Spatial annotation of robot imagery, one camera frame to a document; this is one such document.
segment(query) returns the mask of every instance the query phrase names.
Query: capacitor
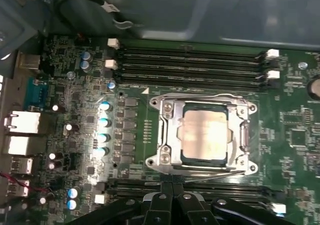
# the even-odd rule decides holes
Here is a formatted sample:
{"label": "capacitor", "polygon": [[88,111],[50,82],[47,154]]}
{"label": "capacitor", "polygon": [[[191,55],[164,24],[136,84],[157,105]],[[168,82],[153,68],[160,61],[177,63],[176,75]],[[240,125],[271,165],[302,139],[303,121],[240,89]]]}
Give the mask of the capacitor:
{"label": "capacitor", "polygon": [[57,113],[64,113],[66,111],[66,109],[63,106],[58,104],[53,105],[52,110]]}
{"label": "capacitor", "polygon": [[111,125],[111,122],[106,118],[100,118],[98,120],[98,125],[101,128],[105,128],[105,127],[109,127]]}
{"label": "capacitor", "polygon": [[75,200],[69,200],[67,203],[66,203],[66,208],[68,210],[75,210],[77,207],[77,202]]}
{"label": "capacitor", "polygon": [[92,66],[90,65],[89,62],[87,61],[82,61],[80,63],[80,68],[85,72],[85,73],[89,73],[92,69]]}
{"label": "capacitor", "polygon": [[54,169],[58,169],[58,168],[61,168],[62,167],[62,162],[57,160],[57,161],[51,161],[49,162],[48,164],[48,168],[50,170],[54,170]]}
{"label": "capacitor", "polygon": [[62,152],[56,152],[56,153],[50,153],[49,154],[49,159],[55,160],[55,159],[63,159],[64,155]]}
{"label": "capacitor", "polygon": [[94,157],[94,158],[102,158],[105,155],[107,155],[109,152],[110,152],[110,150],[106,146],[105,147],[98,147],[98,148],[95,148],[92,151],[92,157]]}
{"label": "capacitor", "polygon": [[91,56],[90,52],[88,52],[88,51],[82,52],[81,58],[82,58],[82,60],[87,61],[89,63],[91,63],[93,60],[93,57]]}
{"label": "capacitor", "polygon": [[46,204],[47,202],[53,201],[55,199],[55,195],[52,192],[49,192],[46,196],[43,196],[39,199],[41,205]]}
{"label": "capacitor", "polygon": [[96,140],[98,141],[98,143],[108,142],[110,140],[110,135],[109,134],[105,134],[105,133],[99,133],[96,136]]}
{"label": "capacitor", "polygon": [[103,101],[100,105],[99,108],[103,111],[110,111],[112,109],[112,106],[109,102]]}
{"label": "capacitor", "polygon": [[71,124],[71,123],[67,123],[65,125],[65,129],[69,132],[78,132],[80,127],[78,124]]}
{"label": "capacitor", "polygon": [[316,76],[307,84],[307,92],[313,100],[320,100],[320,76]]}
{"label": "capacitor", "polygon": [[78,197],[79,193],[80,193],[80,187],[78,186],[70,188],[67,192],[68,197],[71,199],[75,199],[76,197]]}
{"label": "capacitor", "polygon": [[74,71],[68,71],[66,73],[66,77],[70,80],[74,79],[76,77],[76,73]]}
{"label": "capacitor", "polygon": [[108,82],[107,85],[106,85],[106,87],[107,87],[110,91],[115,90],[116,86],[117,86],[117,85],[116,85],[116,83],[115,83],[114,81],[110,81],[110,82]]}

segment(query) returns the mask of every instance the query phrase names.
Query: white connector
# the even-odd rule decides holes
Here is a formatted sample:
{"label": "white connector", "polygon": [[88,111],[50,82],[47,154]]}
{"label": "white connector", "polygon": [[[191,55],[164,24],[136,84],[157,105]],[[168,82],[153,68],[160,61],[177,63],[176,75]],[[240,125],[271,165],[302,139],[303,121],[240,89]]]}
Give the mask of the white connector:
{"label": "white connector", "polygon": [[109,38],[108,39],[108,46],[114,49],[119,49],[120,48],[120,43],[119,40],[116,38]]}
{"label": "white connector", "polygon": [[105,60],[104,67],[107,69],[117,70],[118,64],[116,60],[108,59],[108,60]]}
{"label": "white connector", "polygon": [[266,59],[276,59],[280,56],[279,50],[278,49],[269,49],[265,53],[265,58]]}
{"label": "white connector", "polygon": [[285,204],[282,203],[271,203],[271,209],[276,214],[286,214],[287,213],[287,207]]}
{"label": "white connector", "polygon": [[270,70],[266,73],[267,79],[279,79],[280,78],[280,71]]}
{"label": "white connector", "polygon": [[95,204],[105,204],[106,202],[106,197],[104,194],[96,194],[94,196],[94,203]]}

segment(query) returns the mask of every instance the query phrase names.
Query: black cable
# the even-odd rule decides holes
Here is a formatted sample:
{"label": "black cable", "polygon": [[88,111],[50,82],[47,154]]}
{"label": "black cable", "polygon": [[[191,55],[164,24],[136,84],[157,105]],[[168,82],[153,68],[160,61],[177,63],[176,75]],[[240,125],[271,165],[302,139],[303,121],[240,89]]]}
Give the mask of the black cable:
{"label": "black cable", "polygon": [[[70,1],[70,0],[57,0],[53,5],[53,11],[61,23],[63,23],[65,26],[67,26],[71,31],[76,32],[78,37],[82,38],[83,35],[80,32],[77,32],[77,29],[72,25],[72,23],[61,12],[61,6],[67,1]],[[99,6],[103,6],[105,4],[104,0],[88,0],[88,1],[94,2],[94,3],[98,4]],[[125,19],[120,14],[120,12],[109,12],[109,14],[112,15],[114,21],[117,21],[120,23],[125,21]]]}

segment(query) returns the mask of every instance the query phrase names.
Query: electrolytic capacitor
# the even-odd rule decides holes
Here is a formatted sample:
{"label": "electrolytic capacitor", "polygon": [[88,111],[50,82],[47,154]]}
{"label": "electrolytic capacitor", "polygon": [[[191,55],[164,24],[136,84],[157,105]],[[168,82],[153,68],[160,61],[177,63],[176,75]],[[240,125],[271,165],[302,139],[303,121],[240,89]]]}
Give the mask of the electrolytic capacitor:
{"label": "electrolytic capacitor", "polygon": [[70,188],[67,192],[68,197],[71,199],[75,199],[76,197],[78,197],[79,193],[80,193],[80,187],[78,186]]}
{"label": "electrolytic capacitor", "polygon": [[58,104],[53,105],[52,110],[57,113],[64,113],[66,111],[66,109],[63,106]]}
{"label": "electrolytic capacitor", "polygon": [[82,52],[81,58],[82,58],[82,60],[87,61],[89,63],[91,63],[93,60],[93,57],[91,56],[91,54],[88,51]]}
{"label": "electrolytic capacitor", "polygon": [[111,111],[112,110],[112,106],[109,102],[107,101],[103,101],[100,105],[99,108],[103,111]]}
{"label": "electrolytic capacitor", "polygon": [[109,127],[111,125],[111,122],[106,118],[100,118],[98,120],[98,125],[101,128],[105,128],[105,127]]}
{"label": "electrolytic capacitor", "polygon": [[76,73],[74,71],[68,71],[66,73],[66,77],[70,80],[74,79],[76,77]]}
{"label": "electrolytic capacitor", "polygon": [[110,90],[110,91],[114,91],[116,88],[116,83],[114,81],[110,81],[107,83],[106,87]]}
{"label": "electrolytic capacitor", "polygon": [[98,147],[92,151],[92,157],[99,159],[107,155],[109,152],[110,150],[107,147]]}
{"label": "electrolytic capacitor", "polygon": [[104,133],[99,133],[96,136],[96,140],[98,143],[106,143],[110,140],[110,135],[109,134],[104,134]]}
{"label": "electrolytic capacitor", "polygon": [[92,69],[92,66],[90,65],[89,62],[87,61],[82,61],[80,63],[80,68],[85,72],[85,73],[89,73]]}
{"label": "electrolytic capacitor", "polygon": [[68,123],[65,125],[65,129],[69,132],[78,132],[80,127],[78,124],[71,124],[71,123]]}
{"label": "electrolytic capacitor", "polygon": [[77,207],[77,202],[75,200],[69,200],[67,203],[66,203],[66,208],[68,210],[75,210]]}
{"label": "electrolytic capacitor", "polygon": [[55,160],[55,159],[63,159],[64,155],[62,152],[55,152],[49,154],[49,159]]}
{"label": "electrolytic capacitor", "polygon": [[55,195],[52,192],[49,192],[46,196],[43,196],[39,199],[41,205],[46,204],[47,202],[53,201],[55,199]]}
{"label": "electrolytic capacitor", "polygon": [[54,170],[54,169],[58,169],[58,168],[61,168],[62,167],[62,162],[57,160],[57,161],[51,161],[49,162],[48,164],[48,168],[50,170]]}

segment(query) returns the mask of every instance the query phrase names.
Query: red wire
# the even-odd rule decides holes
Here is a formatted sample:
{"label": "red wire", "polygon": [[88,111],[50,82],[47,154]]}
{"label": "red wire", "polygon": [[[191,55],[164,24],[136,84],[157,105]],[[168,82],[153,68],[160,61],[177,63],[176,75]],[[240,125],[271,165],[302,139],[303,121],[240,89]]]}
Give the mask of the red wire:
{"label": "red wire", "polygon": [[32,190],[32,191],[35,191],[35,192],[47,193],[50,191],[47,188],[37,188],[37,187],[28,186],[28,185],[24,184],[23,182],[18,181],[17,179],[15,179],[14,177],[12,177],[10,174],[7,174],[7,173],[0,172],[0,176],[8,179],[11,183],[18,184],[21,187],[25,187],[25,188]]}

